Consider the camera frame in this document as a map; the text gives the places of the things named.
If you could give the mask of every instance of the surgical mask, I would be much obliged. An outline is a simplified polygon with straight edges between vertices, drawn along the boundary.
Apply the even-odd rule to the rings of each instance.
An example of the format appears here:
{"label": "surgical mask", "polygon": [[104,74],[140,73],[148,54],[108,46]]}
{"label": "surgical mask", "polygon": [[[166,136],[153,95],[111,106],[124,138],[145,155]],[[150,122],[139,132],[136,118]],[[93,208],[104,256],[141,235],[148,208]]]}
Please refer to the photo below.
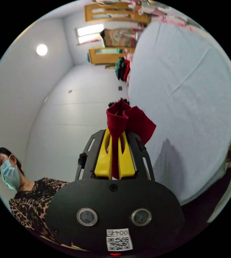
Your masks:
{"label": "surgical mask", "polygon": [[8,188],[12,190],[19,190],[20,179],[19,172],[16,168],[14,168],[10,163],[10,156],[8,160],[5,160],[1,165],[1,176],[3,182],[8,186]]}

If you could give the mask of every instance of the red light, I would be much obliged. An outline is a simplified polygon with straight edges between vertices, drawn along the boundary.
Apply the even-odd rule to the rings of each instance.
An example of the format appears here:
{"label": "red light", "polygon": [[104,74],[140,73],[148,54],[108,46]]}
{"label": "red light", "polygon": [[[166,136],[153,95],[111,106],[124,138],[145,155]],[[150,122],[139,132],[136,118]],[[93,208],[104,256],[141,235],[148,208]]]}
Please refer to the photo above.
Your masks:
{"label": "red light", "polygon": [[113,257],[118,257],[121,254],[120,253],[111,253],[110,255],[112,255]]}

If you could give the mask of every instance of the red cloth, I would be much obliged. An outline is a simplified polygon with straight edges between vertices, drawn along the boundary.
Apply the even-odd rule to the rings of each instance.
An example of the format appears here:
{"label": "red cloth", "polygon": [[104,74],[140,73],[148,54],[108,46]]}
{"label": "red cloth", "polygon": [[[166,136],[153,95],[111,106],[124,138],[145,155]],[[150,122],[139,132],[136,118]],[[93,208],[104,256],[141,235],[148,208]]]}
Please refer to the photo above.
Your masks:
{"label": "red cloth", "polygon": [[137,106],[130,107],[123,100],[114,103],[106,111],[107,126],[112,136],[112,176],[119,179],[118,139],[124,131],[136,133],[143,144],[153,135],[156,125]]}
{"label": "red cloth", "polygon": [[123,76],[123,81],[126,81],[127,80],[127,76],[129,74],[129,71],[130,71],[130,62],[128,62],[126,64],[126,69],[125,69],[125,73],[124,73],[124,76]]}

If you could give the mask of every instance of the camera lens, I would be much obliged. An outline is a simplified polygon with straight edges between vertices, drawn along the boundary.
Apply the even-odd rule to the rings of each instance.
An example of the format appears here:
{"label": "camera lens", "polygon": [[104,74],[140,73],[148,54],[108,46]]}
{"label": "camera lens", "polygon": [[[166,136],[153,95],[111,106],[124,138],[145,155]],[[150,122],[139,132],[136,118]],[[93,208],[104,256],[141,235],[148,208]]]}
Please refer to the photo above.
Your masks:
{"label": "camera lens", "polygon": [[151,221],[151,212],[145,208],[135,210],[131,215],[131,221],[136,226],[145,226]]}
{"label": "camera lens", "polygon": [[80,224],[90,227],[97,223],[97,214],[90,208],[80,209],[77,213],[77,220]]}

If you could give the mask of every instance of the white bed sheet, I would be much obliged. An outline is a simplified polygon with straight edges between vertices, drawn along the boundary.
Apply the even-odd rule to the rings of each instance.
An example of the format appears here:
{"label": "white bed sheet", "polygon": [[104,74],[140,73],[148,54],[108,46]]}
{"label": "white bed sheet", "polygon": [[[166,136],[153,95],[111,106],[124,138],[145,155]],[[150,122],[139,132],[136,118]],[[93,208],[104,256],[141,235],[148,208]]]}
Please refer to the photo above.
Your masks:
{"label": "white bed sheet", "polygon": [[135,50],[129,100],[157,125],[146,144],[155,180],[181,205],[223,176],[231,143],[231,71],[207,40],[173,24],[151,23]]}

